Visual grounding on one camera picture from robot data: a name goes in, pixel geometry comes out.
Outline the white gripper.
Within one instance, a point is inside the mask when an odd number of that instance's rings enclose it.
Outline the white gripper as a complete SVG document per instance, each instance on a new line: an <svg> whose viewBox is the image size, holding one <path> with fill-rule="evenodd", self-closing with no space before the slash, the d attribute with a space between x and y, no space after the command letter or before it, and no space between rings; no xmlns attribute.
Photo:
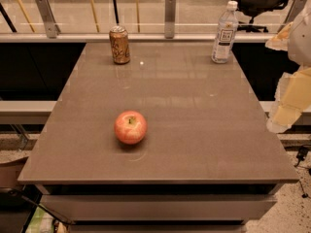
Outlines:
<svg viewBox="0 0 311 233"><path fill-rule="evenodd" d="M275 101L266 123L272 133L284 133L311 106L311 0L307 0L293 23L286 24L265 46L271 50L288 51L289 59L300 67L293 74L280 78Z"/></svg>

